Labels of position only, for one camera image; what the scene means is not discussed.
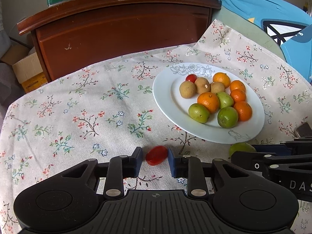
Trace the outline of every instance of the crosshair logo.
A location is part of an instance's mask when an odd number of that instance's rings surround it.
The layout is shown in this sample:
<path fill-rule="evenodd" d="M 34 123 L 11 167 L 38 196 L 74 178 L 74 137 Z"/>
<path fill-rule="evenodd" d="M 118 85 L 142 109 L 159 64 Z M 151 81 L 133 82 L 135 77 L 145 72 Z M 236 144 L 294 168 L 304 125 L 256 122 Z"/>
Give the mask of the crosshair logo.
<path fill-rule="evenodd" d="M 161 196 L 161 195 L 160 195 L 159 193 L 153 193 L 152 196 L 153 196 L 154 198 L 157 198 L 157 197 L 159 197 L 159 196 Z"/>

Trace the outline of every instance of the black robotic gripper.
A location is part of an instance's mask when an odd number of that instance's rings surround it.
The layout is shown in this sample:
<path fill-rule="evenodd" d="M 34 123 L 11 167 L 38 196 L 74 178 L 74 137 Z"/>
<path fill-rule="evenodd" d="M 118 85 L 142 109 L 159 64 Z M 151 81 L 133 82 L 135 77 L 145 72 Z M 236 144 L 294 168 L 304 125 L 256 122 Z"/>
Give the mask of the black robotic gripper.
<path fill-rule="evenodd" d="M 296 196 L 223 159 L 201 162 L 174 156 L 174 178 L 188 179 L 184 190 L 128 190 L 123 179 L 137 177 L 142 148 L 109 163 L 88 159 L 22 191 L 14 202 L 20 234 L 208 233 L 291 234 L 298 212 Z M 99 179 L 106 177 L 103 194 Z M 205 177 L 214 194 L 208 194 Z"/>

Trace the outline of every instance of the brown object at table edge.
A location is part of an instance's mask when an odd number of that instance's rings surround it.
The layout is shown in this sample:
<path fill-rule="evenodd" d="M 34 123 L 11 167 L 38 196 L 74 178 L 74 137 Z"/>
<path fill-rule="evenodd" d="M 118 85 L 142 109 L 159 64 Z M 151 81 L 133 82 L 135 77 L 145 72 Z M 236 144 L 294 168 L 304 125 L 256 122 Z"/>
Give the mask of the brown object at table edge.
<path fill-rule="evenodd" d="M 109 58 L 196 42 L 211 23 L 212 8 L 220 9 L 221 2 L 70 0 L 22 20 L 18 30 L 21 35 L 31 31 L 51 82 Z M 118 38 L 123 36 L 120 45 Z M 106 43 L 110 46 L 103 52 Z"/>

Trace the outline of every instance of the table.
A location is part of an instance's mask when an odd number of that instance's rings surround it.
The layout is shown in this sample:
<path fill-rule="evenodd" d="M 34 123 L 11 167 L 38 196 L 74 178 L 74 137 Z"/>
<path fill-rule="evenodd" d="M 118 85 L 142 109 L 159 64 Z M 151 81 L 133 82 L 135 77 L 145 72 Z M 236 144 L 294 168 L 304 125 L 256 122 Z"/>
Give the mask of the table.
<path fill-rule="evenodd" d="M 258 94 L 266 121 L 251 144 L 292 140 L 297 125 L 311 122 L 311 85 L 282 59 L 217 20 L 195 44 L 90 65 L 10 106 L 0 135 L 3 233 L 20 230 L 13 202 L 23 189 L 85 159 L 108 162 L 117 155 L 130 155 L 136 146 L 146 153 L 156 145 L 170 146 L 203 162 L 227 159 L 228 145 L 186 133 L 162 114 L 153 99 L 154 78 L 180 62 L 220 66 L 245 80 Z M 138 178 L 124 180 L 125 190 L 186 186 L 186 179 L 170 177 L 166 161 L 154 167 L 143 162 Z M 98 193 L 103 188 L 102 180 Z M 312 229 L 310 203 L 299 201 L 299 207 L 292 230 L 305 234 Z"/>

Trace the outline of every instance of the blue fabric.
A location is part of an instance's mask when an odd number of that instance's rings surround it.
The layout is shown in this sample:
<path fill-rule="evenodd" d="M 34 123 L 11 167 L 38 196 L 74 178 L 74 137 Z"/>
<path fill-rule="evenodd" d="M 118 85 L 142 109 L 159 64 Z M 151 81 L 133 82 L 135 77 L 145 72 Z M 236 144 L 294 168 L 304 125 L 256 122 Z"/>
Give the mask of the blue fabric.
<path fill-rule="evenodd" d="M 264 29 L 263 21 L 265 20 L 283 21 L 299 24 L 303 27 L 312 24 L 312 18 L 308 14 L 298 7 L 283 0 L 221 1 L 225 8 L 236 13 L 237 15 L 247 20 L 254 18 L 253 23 L 261 29 Z M 294 41 L 293 38 L 281 45 L 286 61 L 305 79 L 311 82 L 311 40 L 300 43 Z"/>

